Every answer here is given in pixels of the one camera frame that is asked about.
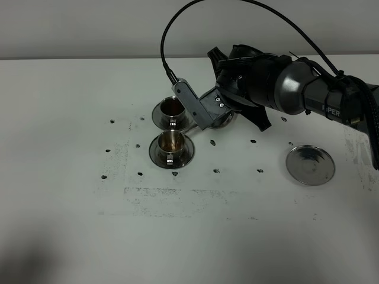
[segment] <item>robotic arm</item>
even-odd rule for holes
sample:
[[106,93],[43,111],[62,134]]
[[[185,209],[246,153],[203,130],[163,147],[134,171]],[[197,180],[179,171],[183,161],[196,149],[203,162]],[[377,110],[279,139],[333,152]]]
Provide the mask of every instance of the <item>robotic arm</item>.
[[[299,29],[280,13],[274,13]],[[162,37],[161,54],[168,28]],[[200,98],[186,80],[174,75],[165,62],[164,55],[162,60],[173,83],[175,95],[202,130],[222,120],[232,111],[246,117],[261,131],[271,126],[265,107],[290,115],[304,111],[309,114],[313,111],[366,133],[370,139],[372,165],[378,169],[379,87],[337,71],[317,46],[315,49],[336,76],[305,57],[292,61],[290,56],[263,53],[245,45],[233,46],[228,57],[216,47],[208,53],[216,76],[216,86]]]

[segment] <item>metal saucer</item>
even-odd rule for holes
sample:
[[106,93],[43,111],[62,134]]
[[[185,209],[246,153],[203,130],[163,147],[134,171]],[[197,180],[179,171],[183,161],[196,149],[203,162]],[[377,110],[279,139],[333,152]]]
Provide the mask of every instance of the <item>metal saucer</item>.
[[195,147],[194,143],[188,136],[185,134],[182,134],[185,139],[183,151],[179,156],[173,155],[172,164],[168,164],[166,162],[166,154],[162,151],[162,149],[159,147],[158,139],[160,137],[157,136],[154,138],[154,140],[151,142],[149,147],[149,156],[152,162],[157,165],[158,167],[164,168],[164,169],[179,169],[181,167],[184,167],[186,164],[188,164],[195,154]]
[[323,149],[312,145],[293,148],[285,163],[290,175],[305,185],[322,185],[335,174],[332,157]]
[[[169,121],[167,121],[164,118],[164,114],[160,110],[160,105],[161,103],[157,104],[154,107],[153,112],[152,112],[152,120],[154,124],[162,130],[171,129]],[[190,116],[190,114],[187,111],[185,111],[183,119],[178,121],[175,128],[173,129],[182,131],[187,128],[191,128],[191,126],[194,124],[195,124],[195,121],[193,120],[192,116]]]
[[220,128],[223,128],[223,127],[227,126],[229,123],[231,123],[231,121],[233,120],[234,117],[235,117],[235,113],[234,112],[230,112],[225,117],[217,120],[211,126],[208,126],[208,128],[210,128],[210,129],[220,129]]

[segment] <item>cup handle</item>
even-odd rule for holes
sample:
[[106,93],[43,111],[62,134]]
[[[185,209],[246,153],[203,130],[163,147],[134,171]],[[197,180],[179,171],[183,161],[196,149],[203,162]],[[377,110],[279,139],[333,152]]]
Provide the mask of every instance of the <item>cup handle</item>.
[[170,129],[176,128],[176,118],[170,118]]
[[173,155],[167,155],[167,164],[172,166],[173,163],[174,163]]

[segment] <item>black cable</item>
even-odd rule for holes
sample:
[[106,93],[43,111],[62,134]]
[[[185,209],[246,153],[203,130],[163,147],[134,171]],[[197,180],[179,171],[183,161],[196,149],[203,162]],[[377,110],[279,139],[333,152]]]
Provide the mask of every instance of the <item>black cable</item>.
[[322,68],[322,66],[319,65],[317,62],[309,60],[306,57],[302,57],[300,61],[305,62],[306,64],[310,65],[313,69],[315,69],[321,76],[323,76],[323,79],[327,81],[328,84],[331,84],[332,82],[335,83],[338,81],[336,77],[333,77],[333,75],[329,74],[329,72]]
[[347,78],[353,81],[363,94],[363,96],[361,96],[361,102],[367,121],[368,138],[370,139],[373,159],[372,163],[375,170],[377,170],[379,167],[379,108],[374,95],[365,82],[353,76],[347,76]]
[[[170,20],[170,22],[168,23],[167,27],[165,28],[163,34],[162,34],[162,39],[160,41],[160,57],[162,59],[162,63],[163,63],[163,67],[165,68],[166,70],[166,74],[168,76],[168,78],[170,79],[171,83],[172,84],[175,84],[177,83],[178,81],[178,78],[176,78],[174,72],[170,69],[170,67],[168,66],[167,62],[166,62],[166,59],[165,59],[165,52],[164,52],[164,46],[165,46],[165,39],[166,39],[166,35],[167,35],[167,32],[168,30],[170,29],[172,23],[176,20],[176,18],[179,17],[179,15],[181,13],[183,13],[187,8],[189,8],[190,6],[193,6],[195,5],[196,3],[199,3],[199,2],[202,2],[202,1],[205,1],[205,0],[194,0],[188,4],[186,4],[185,6],[183,6],[173,17],[172,19]],[[293,27],[313,48],[314,50],[321,56],[321,58],[325,61],[325,63],[330,67],[330,69],[333,71],[333,73],[335,75],[338,75],[339,72],[337,70],[337,68],[333,65],[332,62],[330,62],[330,60],[326,57],[326,55],[324,54],[324,52],[321,51],[321,49],[319,49],[319,47],[297,26],[295,25],[290,19],[288,19],[286,16],[282,15],[281,13],[279,13],[278,11],[276,11],[275,9],[263,4],[263,3],[260,3],[258,1],[254,1],[254,0],[240,0],[240,1],[243,1],[243,2],[247,2],[247,3],[250,3],[250,4],[254,4],[254,5],[257,5],[257,6],[260,6],[262,7],[263,9],[266,9],[272,13],[274,13],[276,16],[280,17],[282,20],[284,20],[285,22],[287,22],[291,27]]]

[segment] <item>white wall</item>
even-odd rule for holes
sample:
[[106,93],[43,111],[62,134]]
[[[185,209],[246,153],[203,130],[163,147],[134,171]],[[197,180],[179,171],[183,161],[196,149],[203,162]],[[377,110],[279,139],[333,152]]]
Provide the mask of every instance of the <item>white wall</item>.
[[[158,56],[165,25],[189,0],[2,0],[0,58]],[[378,53],[377,0],[267,0],[327,53]],[[204,56],[245,43],[312,54],[285,22],[232,0],[205,1],[172,27],[170,56]]]

